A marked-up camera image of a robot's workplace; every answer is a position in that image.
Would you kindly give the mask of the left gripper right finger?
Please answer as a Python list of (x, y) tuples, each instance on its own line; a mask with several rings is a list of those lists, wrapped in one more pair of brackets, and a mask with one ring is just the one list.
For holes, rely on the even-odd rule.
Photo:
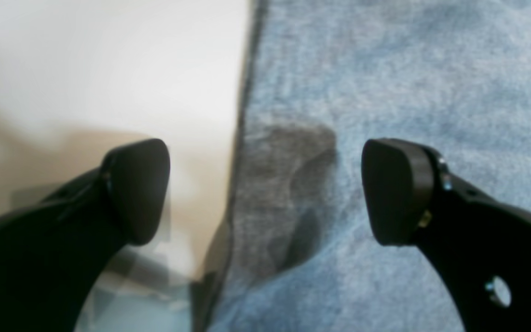
[(415, 246), (468, 332), (531, 332), (531, 212), (449, 172), (434, 148), (369, 139), (362, 186), (382, 246)]

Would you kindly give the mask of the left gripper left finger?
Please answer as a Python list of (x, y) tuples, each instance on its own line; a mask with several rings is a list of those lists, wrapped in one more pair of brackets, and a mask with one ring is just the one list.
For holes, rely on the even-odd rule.
[(0, 216), (0, 332), (71, 332), (114, 255), (159, 227), (170, 156), (160, 139), (110, 150), (99, 168)]

